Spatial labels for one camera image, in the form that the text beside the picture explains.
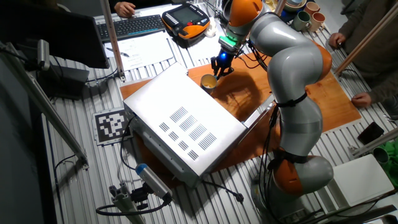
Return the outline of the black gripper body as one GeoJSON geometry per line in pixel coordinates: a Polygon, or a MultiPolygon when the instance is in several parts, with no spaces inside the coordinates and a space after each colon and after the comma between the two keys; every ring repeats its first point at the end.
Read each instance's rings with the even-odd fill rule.
{"type": "Polygon", "coordinates": [[[231,62],[234,59],[234,55],[223,49],[220,50],[219,55],[216,58],[216,64],[221,71],[225,71],[231,67],[231,62]]]}

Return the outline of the bare hand black sleeve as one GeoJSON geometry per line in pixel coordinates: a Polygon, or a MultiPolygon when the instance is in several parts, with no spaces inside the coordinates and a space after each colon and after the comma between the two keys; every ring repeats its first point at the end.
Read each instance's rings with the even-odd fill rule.
{"type": "Polygon", "coordinates": [[[130,18],[135,14],[136,6],[131,2],[117,2],[114,6],[114,10],[119,17],[130,18]]]}

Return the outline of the right hand olive sleeve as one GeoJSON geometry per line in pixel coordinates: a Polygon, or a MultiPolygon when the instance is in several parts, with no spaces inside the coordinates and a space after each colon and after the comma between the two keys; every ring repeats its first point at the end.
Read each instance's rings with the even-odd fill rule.
{"type": "Polygon", "coordinates": [[[333,33],[329,38],[329,45],[333,48],[339,48],[346,41],[346,37],[341,33],[333,33]]]}

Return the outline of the left hand olive sleeve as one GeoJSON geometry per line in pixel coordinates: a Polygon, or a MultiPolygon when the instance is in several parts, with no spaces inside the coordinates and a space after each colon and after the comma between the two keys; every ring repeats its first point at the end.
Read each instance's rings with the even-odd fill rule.
{"type": "Polygon", "coordinates": [[[367,108],[372,104],[372,99],[370,95],[366,92],[354,95],[351,99],[352,104],[357,108],[367,108]]]}

